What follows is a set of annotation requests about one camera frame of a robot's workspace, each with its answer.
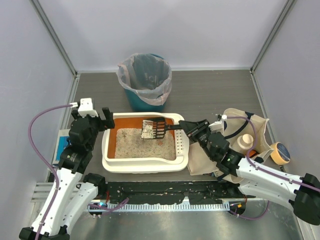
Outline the black litter scoop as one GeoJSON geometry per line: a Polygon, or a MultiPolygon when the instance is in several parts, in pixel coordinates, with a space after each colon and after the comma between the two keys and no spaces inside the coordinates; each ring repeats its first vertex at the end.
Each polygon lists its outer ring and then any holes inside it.
{"type": "Polygon", "coordinates": [[[182,130],[179,124],[167,124],[164,117],[146,118],[143,120],[153,121],[154,138],[150,140],[163,139],[167,131],[182,130]]]}

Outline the litter clump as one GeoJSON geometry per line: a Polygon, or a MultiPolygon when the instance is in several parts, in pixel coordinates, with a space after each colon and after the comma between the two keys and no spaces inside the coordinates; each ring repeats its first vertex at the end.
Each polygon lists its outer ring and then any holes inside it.
{"type": "Polygon", "coordinates": [[[141,138],[149,140],[153,139],[154,135],[154,122],[144,119],[142,121],[141,138]]]}

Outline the white orange litter box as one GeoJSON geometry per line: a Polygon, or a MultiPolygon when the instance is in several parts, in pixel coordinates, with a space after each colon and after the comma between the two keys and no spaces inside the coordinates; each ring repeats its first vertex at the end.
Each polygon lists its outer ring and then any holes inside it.
{"type": "Polygon", "coordinates": [[[159,157],[115,158],[117,131],[123,128],[141,129],[143,119],[155,117],[164,117],[168,124],[178,124],[184,119],[178,113],[123,112],[113,115],[115,128],[104,131],[101,144],[102,165],[107,171],[121,174],[150,174],[178,172],[187,166],[190,143],[182,130],[167,132],[174,138],[174,160],[159,157]]]}

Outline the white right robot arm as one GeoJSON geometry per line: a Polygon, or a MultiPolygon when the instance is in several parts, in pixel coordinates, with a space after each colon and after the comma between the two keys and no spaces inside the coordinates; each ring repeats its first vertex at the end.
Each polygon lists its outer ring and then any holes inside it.
{"type": "Polygon", "coordinates": [[[193,141],[187,166],[192,176],[213,174],[229,182],[240,178],[237,188],[243,195],[263,198],[293,211],[306,223],[320,224],[320,181],[316,176],[276,170],[233,150],[226,137],[214,131],[206,119],[181,120],[179,125],[193,141]]]}

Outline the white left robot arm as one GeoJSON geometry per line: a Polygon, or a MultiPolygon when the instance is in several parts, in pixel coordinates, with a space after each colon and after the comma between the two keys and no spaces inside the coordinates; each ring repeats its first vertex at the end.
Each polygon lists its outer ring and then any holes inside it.
{"type": "Polygon", "coordinates": [[[54,183],[41,212],[30,227],[19,233],[21,240],[68,240],[75,223],[88,204],[107,190],[105,177],[84,174],[93,157],[93,149],[100,132],[115,128],[113,113],[102,108],[105,116],[94,110],[72,111],[73,122],[68,132],[68,145],[62,151],[54,183]]]}

